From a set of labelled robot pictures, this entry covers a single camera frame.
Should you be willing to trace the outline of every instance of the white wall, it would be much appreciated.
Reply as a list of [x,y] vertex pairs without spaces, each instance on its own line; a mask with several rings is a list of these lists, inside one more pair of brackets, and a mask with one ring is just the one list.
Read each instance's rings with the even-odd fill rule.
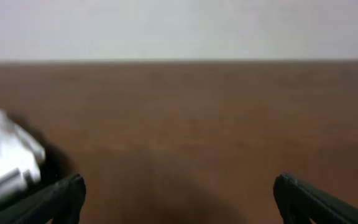
[[0,0],[0,60],[358,58],[358,0]]

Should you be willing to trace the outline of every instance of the crumpled white cloth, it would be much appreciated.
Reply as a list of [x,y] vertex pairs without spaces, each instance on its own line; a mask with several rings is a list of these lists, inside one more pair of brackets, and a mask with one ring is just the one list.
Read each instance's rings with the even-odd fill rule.
[[0,201],[27,190],[29,178],[40,181],[44,159],[44,148],[0,110]]

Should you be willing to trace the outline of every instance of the wall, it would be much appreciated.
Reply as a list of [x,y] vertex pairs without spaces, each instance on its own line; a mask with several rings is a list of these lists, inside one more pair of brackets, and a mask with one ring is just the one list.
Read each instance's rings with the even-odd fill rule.
[[358,58],[358,0],[0,0],[0,60]]

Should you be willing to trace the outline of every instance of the wooden surface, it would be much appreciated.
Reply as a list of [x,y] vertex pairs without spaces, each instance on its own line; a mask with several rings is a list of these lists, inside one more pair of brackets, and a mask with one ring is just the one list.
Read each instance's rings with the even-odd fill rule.
[[81,223],[281,223],[291,172],[358,207],[358,62],[0,65],[68,153]]

